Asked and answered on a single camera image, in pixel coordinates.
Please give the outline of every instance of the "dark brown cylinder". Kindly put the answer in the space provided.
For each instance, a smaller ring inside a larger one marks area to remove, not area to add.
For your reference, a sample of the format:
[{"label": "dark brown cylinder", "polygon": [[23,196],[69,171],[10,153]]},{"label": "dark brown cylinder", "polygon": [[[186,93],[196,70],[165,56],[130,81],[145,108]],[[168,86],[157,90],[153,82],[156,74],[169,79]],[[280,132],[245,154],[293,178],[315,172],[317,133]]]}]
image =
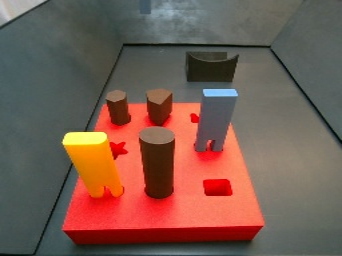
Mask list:
[{"label": "dark brown cylinder", "polygon": [[112,122],[117,125],[125,125],[130,123],[132,115],[129,113],[126,92],[121,90],[109,92],[106,100],[112,116]]},{"label": "dark brown cylinder", "polygon": [[174,192],[176,134],[164,127],[149,127],[140,134],[146,194],[166,198]]}]

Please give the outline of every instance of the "red square hole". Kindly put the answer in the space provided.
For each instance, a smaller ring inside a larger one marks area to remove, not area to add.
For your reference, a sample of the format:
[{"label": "red square hole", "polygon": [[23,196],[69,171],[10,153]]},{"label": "red square hole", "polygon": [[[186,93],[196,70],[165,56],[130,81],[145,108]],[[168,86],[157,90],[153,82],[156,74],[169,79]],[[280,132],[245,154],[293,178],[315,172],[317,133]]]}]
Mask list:
[{"label": "red square hole", "polygon": [[232,196],[233,190],[228,179],[204,180],[206,196]]}]

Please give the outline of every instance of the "shape sorter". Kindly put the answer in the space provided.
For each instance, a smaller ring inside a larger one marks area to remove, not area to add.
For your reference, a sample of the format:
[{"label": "shape sorter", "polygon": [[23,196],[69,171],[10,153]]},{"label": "shape sorter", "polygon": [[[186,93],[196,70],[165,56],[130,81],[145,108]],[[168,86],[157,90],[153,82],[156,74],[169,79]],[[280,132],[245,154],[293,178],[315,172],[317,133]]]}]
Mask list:
[{"label": "shape sorter", "polygon": [[126,142],[128,154],[116,162],[125,194],[106,191],[93,198],[79,179],[63,231],[77,244],[252,240],[265,225],[233,126],[224,151],[197,152],[201,104],[174,103],[164,127],[176,133],[174,193],[154,199],[145,193],[140,132],[154,126],[146,104],[130,104],[132,122],[112,123],[102,108],[95,131],[114,143]]}]

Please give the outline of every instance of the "yellow rectangular block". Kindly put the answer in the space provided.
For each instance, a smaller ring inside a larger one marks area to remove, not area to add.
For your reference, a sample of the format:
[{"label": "yellow rectangular block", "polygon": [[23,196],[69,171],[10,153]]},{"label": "yellow rectangular block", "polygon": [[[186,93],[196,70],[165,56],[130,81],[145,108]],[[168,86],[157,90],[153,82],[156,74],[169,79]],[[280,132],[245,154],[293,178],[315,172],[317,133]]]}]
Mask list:
[{"label": "yellow rectangular block", "polygon": [[70,132],[63,145],[93,197],[102,197],[109,187],[116,197],[124,194],[120,173],[105,132]]}]

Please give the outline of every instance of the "gray floor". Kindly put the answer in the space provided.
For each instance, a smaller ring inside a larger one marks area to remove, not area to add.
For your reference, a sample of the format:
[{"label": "gray floor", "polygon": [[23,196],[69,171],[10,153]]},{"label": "gray floor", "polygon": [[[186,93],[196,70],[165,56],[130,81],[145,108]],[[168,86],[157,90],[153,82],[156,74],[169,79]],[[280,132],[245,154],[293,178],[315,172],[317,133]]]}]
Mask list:
[{"label": "gray floor", "polygon": [[[234,83],[188,83],[189,50],[240,53]],[[233,123],[266,219],[264,230],[253,242],[77,246],[61,230],[77,180],[73,170],[38,254],[341,254],[341,144],[270,49],[125,47],[106,92],[126,90],[130,102],[145,102],[145,91],[158,87],[174,91],[177,102],[198,102],[202,88],[237,88]]]}]

